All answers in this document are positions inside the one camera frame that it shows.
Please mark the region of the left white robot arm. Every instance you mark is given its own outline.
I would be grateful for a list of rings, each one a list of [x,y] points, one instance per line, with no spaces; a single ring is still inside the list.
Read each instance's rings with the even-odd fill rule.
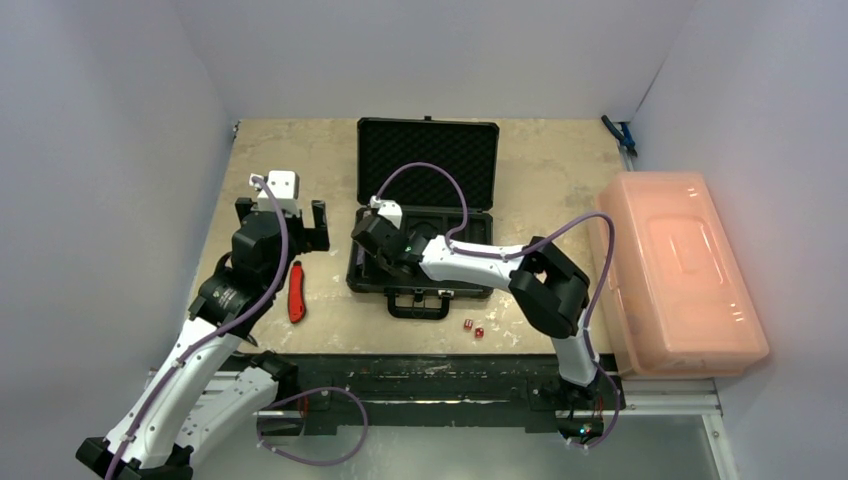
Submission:
[[[307,227],[292,199],[235,202],[239,228],[230,250],[201,283],[180,334],[151,383],[103,437],[85,439],[75,457],[102,479],[190,479],[196,467],[248,416],[297,399],[295,365],[265,352],[234,386],[201,406],[219,369],[273,306],[297,256],[330,248],[326,206],[311,203]]]

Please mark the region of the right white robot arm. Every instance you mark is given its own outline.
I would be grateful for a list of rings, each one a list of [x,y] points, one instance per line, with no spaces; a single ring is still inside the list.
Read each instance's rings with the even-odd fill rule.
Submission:
[[[599,366],[587,327],[594,307],[588,275],[550,238],[526,245],[494,246],[406,235],[382,215],[359,221],[353,242],[384,272],[398,278],[425,277],[511,294],[526,321],[551,339],[561,392],[584,407],[601,391]]]

